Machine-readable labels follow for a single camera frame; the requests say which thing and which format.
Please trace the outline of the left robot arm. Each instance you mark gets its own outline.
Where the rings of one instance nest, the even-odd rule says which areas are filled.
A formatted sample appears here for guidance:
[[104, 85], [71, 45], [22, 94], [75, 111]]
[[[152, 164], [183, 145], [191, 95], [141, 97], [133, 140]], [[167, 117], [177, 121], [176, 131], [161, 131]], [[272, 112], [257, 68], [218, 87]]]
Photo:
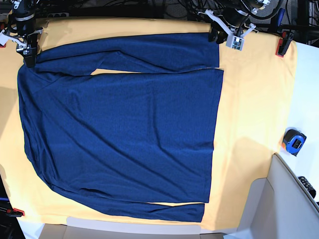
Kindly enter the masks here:
[[217, 8], [206, 8], [197, 13], [211, 20], [208, 41], [217, 44], [226, 43], [227, 47], [241, 51], [245, 36], [256, 28], [256, 25], [251, 23], [249, 18], [267, 20], [274, 17], [278, 13], [282, 1], [279, 1], [267, 16], [258, 16], [257, 13], [270, 4], [269, 0], [218, 0], [216, 3]]

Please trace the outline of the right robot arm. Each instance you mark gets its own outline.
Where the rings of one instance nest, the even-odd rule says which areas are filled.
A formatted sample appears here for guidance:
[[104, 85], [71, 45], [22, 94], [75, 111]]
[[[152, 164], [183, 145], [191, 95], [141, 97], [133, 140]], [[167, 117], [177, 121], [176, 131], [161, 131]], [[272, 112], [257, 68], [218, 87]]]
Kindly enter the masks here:
[[16, 43], [16, 52], [23, 57], [28, 68], [36, 65], [38, 41], [43, 33], [36, 26], [36, 1], [12, 0], [12, 14], [8, 16], [7, 27], [0, 31], [0, 45], [9, 40]]

